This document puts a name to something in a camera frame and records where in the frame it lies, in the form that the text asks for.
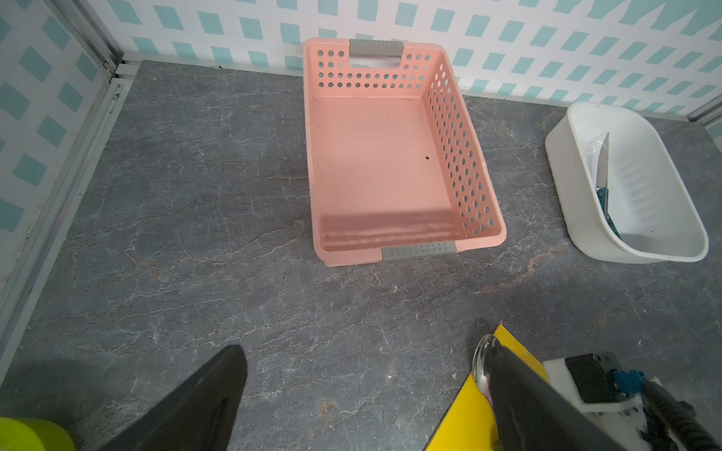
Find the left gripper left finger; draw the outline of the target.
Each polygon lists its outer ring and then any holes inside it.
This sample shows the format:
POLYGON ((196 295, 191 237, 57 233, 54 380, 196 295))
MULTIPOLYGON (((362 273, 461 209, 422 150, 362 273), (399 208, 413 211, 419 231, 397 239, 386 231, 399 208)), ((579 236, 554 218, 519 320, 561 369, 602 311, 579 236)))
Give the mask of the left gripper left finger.
POLYGON ((226 450, 247 375, 243 348, 228 345, 102 449, 226 450))

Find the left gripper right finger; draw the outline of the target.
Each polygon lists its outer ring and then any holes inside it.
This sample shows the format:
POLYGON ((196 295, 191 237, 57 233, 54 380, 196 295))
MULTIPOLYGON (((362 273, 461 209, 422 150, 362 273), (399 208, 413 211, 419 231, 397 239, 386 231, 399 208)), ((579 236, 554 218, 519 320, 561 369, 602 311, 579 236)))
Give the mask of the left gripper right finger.
POLYGON ((505 450, 622 448, 499 340, 488 364, 491 408, 505 450))

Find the spoon with teal handle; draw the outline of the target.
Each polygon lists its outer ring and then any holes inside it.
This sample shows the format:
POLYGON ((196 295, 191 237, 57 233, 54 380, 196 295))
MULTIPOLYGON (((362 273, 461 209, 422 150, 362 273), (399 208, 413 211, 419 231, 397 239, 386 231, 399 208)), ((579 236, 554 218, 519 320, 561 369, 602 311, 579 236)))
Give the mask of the spoon with teal handle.
POLYGON ((498 339, 493 334, 487 334, 486 336, 481 338, 481 341, 479 342, 474 351, 472 359, 471 374, 473 376, 475 385, 477 386, 477 389, 479 389, 479 392, 481 392, 481 394, 491 406, 494 405, 494 402, 492 399, 492 393, 490 388, 489 376, 491 372, 488 361, 490 360, 492 350, 497 345, 498 339))

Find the knife with teal handle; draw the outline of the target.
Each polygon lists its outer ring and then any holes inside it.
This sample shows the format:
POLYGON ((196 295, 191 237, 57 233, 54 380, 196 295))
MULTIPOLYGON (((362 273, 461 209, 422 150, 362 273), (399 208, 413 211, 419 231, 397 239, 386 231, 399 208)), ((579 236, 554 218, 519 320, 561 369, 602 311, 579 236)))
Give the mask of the knife with teal handle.
POLYGON ((602 210, 603 217, 607 222, 608 227, 619 238, 620 234, 616 228, 613 219, 611 218, 608 206, 609 206, 609 189, 608 189, 608 174, 609 174, 609 137, 610 133, 605 133, 599 139, 599 150, 597 152, 597 173, 596 173, 596 195, 598 197, 600 207, 602 210))

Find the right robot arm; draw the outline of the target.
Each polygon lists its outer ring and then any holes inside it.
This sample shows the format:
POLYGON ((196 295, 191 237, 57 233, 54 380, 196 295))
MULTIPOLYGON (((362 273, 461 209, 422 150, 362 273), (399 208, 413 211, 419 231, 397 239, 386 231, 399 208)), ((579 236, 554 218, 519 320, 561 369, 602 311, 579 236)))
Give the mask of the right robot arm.
POLYGON ((686 450, 720 450, 721 445, 667 390, 655 381, 645 381, 642 398, 686 450))

